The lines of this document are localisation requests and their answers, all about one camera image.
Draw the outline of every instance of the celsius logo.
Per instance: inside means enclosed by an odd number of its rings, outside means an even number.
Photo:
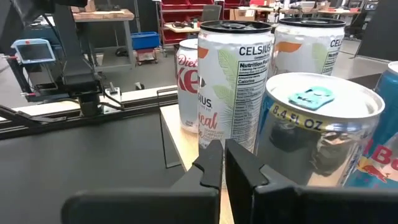
[[[206,106],[207,108],[211,108],[211,99],[208,99],[204,96],[202,96],[200,93],[198,93],[198,100],[203,106]]]

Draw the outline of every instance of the diet coke can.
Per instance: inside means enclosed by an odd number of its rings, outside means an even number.
[[[181,127],[198,132],[198,39],[180,42],[177,52],[178,105]]]

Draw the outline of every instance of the cardboard box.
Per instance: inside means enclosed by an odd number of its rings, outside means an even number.
[[[254,21],[256,18],[256,12],[252,9],[230,9],[229,19],[236,21]]]
[[[327,11],[330,7],[330,2],[324,1],[324,2],[317,2],[317,9],[320,11]]]

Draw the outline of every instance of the nutrition facts label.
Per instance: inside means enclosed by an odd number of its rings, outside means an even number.
[[[231,138],[247,150],[254,149],[268,58],[239,61]]]
[[[335,65],[337,55],[338,55],[338,50],[328,52],[328,56],[325,60],[325,65],[323,66],[322,69],[322,74],[330,73],[333,70],[333,66]]]

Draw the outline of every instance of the monitor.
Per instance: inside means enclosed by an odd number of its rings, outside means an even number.
[[[50,42],[45,39],[22,39],[12,46],[23,64],[54,62],[55,56]]]

